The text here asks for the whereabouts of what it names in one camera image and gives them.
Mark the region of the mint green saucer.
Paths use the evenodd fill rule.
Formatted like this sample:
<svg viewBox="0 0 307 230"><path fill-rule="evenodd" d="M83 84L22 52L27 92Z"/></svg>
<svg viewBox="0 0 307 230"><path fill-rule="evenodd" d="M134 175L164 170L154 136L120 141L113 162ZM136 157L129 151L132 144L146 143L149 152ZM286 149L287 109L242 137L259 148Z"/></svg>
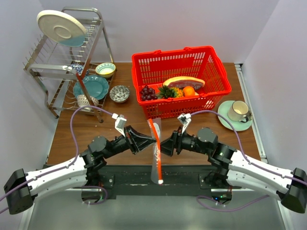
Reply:
<svg viewBox="0 0 307 230"><path fill-rule="evenodd" d="M225 117L231 123L231 125L235 128L235 130L237 132L245 131L245 130L247 130L247 129L249 129L251 127L253 120L249 121L247 123L241 123L241 122L232 121L228 117L227 113L228 113L228 110L230 109L230 107L231 107L233 102L234 101L224 101L223 103L221 103L221 105L218 108L218 113L220 115L222 115L223 117Z"/></svg>

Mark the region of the cream enamel mug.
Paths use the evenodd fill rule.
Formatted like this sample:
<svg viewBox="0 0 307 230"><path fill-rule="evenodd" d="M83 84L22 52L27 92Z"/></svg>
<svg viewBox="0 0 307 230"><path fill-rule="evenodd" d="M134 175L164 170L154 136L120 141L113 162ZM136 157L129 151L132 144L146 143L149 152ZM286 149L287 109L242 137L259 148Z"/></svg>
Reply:
<svg viewBox="0 0 307 230"><path fill-rule="evenodd" d="M243 101L234 101L227 115L232 121L241 123L247 123L253 119L249 106Z"/></svg>

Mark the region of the clear zip top bag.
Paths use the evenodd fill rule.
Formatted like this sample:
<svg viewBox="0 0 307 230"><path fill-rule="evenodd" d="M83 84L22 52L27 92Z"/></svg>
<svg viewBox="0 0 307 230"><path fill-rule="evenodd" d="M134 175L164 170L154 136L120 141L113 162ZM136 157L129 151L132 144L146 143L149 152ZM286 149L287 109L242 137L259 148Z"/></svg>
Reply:
<svg viewBox="0 0 307 230"><path fill-rule="evenodd" d="M157 185L162 185L164 183L162 177L162 161L161 161L161 119L148 119L148 125L151 130L152 137L156 140L153 144L153 162L151 170L151 180Z"/></svg>

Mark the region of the teal scalloped plate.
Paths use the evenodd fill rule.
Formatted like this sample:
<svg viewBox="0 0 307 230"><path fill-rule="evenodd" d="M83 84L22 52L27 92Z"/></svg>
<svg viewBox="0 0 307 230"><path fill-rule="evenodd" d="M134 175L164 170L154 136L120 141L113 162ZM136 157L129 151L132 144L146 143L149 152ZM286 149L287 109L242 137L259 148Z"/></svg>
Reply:
<svg viewBox="0 0 307 230"><path fill-rule="evenodd" d="M83 84L91 97L103 99L109 91L108 81L98 75L88 75L83 78Z"/></svg>

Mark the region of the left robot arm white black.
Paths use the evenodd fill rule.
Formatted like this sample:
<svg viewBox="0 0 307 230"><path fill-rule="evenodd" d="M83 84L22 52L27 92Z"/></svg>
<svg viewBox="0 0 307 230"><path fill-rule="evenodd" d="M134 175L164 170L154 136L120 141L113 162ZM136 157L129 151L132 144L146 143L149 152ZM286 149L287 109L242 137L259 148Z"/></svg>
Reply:
<svg viewBox="0 0 307 230"><path fill-rule="evenodd" d="M68 161L32 172L14 171L4 185L5 194L1 199L6 199L6 210L15 215L60 189L85 185L94 188L99 184L98 170L106 165L106 159L126 150L136 154L154 143L154 137L141 134L131 126L125 127L123 134L113 140L97 136L84 152Z"/></svg>

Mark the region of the orange fruit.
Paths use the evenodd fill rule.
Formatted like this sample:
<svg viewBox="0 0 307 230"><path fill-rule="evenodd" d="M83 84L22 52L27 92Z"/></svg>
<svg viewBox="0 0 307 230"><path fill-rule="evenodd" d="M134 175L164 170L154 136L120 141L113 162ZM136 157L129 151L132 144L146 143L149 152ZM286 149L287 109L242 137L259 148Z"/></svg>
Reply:
<svg viewBox="0 0 307 230"><path fill-rule="evenodd" d="M182 91L185 97L192 97L195 95L195 90L192 86L184 87Z"/></svg>

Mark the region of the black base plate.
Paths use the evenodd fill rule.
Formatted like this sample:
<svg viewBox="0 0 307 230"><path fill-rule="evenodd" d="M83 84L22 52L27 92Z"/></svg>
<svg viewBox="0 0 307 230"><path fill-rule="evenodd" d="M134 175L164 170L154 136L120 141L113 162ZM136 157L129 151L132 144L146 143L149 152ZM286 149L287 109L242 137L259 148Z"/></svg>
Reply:
<svg viewBox="0 0 307 230"><path fill-rule="evenodd" d="M83 201L97 203L117 196L208 196L222 203L232 199L234 187L213 181L215 167L209 165L164 165L163 184L151 180L150 165L107 165L98 171L98 177L82 189Z"/></svg>

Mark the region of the blue patterned dish in rack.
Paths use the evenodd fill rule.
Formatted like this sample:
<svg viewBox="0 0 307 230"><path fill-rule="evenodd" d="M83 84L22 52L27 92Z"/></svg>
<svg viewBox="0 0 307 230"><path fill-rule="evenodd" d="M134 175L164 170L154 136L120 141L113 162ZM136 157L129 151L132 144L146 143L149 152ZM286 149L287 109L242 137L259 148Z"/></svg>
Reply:
<svg viewBox="0 0 307 230"><path fill-rule="evenodd" d="M79 76L82 75L84 70L84 65L79 62L72 62L71 67L78 73Z"/></svg>

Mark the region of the yellow rimmed teal bowl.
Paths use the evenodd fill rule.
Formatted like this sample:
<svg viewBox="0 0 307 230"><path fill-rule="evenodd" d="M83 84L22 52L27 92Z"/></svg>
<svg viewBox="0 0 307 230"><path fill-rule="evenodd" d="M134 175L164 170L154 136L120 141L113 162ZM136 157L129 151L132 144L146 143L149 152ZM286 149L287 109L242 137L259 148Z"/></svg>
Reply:
<svg viewBox="0 0 307 230"><path fill-rule="evenodd" d="M113 63L101 63L95 68L96 74L104 78L112 77L115 71L116 66Z"/></svg>

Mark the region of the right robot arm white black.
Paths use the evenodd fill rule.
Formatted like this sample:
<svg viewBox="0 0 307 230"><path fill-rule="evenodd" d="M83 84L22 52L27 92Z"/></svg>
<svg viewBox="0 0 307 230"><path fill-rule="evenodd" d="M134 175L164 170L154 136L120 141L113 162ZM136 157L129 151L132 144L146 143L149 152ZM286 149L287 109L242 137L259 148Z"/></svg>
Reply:
<svg viewBox="0 0 307 230"><path fill-rule="evenodd" d="M161 152L172 156L188 150L208 156L216 168L214 184L219 188L227 185L242 187L264 193L279 200L296 213L305 213L307 208L307 174L300 168L278 168L219 142L218 136L209 128L202 128L197 135L174 131L162 141Z"/></svg>

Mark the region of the patterned bowl in rack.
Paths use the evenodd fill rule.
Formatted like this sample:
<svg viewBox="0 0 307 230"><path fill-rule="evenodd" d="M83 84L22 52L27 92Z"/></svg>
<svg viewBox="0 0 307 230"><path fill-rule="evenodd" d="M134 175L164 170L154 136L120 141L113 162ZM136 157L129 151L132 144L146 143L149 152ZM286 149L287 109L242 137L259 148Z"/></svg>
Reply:
<svg viewBox="0 0 307 230"><path fill-rule="evenodd" d="M94 103L94 106L98 106L99 101L92 96L90 98L91 98L92 102ZM78 104L79 107L90 105L89 101L87 100L87 98L84 94L77 96L77 104ZM86 107L86 108L82 109L82 111L86 111L86 112L91 112L92 110L93 109L91 107Z"/></svg>

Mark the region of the purple grape bunch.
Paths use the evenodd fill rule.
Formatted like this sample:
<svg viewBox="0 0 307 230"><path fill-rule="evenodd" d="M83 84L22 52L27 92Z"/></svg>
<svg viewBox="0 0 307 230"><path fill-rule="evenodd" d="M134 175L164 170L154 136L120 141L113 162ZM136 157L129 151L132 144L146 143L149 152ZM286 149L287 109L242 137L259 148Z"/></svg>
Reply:
<svg viewBox="0 0 307 230"><path fill-rule="evenodd" d="M142 101L151 101L151 100L158 99L155 89L153 89L152 87L149 87L148 85L145 85L141 89L140 98Z"/></svg>

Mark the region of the small toy pineapple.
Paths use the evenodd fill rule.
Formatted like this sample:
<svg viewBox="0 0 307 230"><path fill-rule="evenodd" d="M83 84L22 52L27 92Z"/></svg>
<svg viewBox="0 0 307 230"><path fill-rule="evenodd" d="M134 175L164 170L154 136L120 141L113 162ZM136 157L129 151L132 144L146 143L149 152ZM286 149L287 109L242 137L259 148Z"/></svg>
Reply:
<svg viewBox="0 0 307 230"><path fill-rule="evenodd" d="M181 98L184 96L183 90L177 87L168 87L166 85L162 85L158 88L158 90L159 99Z"/></svg>

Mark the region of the metal dish rack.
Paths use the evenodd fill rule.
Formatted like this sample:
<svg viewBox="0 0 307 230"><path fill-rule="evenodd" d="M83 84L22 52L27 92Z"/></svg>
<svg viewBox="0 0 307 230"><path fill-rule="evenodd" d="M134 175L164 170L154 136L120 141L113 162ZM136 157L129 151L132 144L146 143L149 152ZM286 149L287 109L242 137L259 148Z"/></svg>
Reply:
<svg viewBox="0 0 307 230"><path fill-rule="evenodd" d="M78 95L84 94L89 103L93 103L83 78L97 75L95 68L98 64L92 62L92 57L102 36L110 62L114 62L103 17L98 9L64 7L60 12L76 18L86 28L85 43L80 47L68 47L52 41L42 33L24 65L25 72L33 77L43 91L45 106L55 118L59 118L62 111L78 109ZM71 67L72 62L84 65L81 76ZM103 107L106 96L98 100L99 107Z"/></svg>

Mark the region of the large white blue plate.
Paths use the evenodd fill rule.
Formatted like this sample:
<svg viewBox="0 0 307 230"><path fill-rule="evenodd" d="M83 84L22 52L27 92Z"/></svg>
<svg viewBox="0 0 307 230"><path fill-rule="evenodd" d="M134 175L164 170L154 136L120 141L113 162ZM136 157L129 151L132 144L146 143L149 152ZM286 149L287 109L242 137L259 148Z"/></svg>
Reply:
<svg viewBox="0 0 307 230"><path fill-rule="evenodd" d="M37 15L36 20L41 32L56 43L68 47L80 47L86 41L86 28L67 13L43 10Z"/></svg>

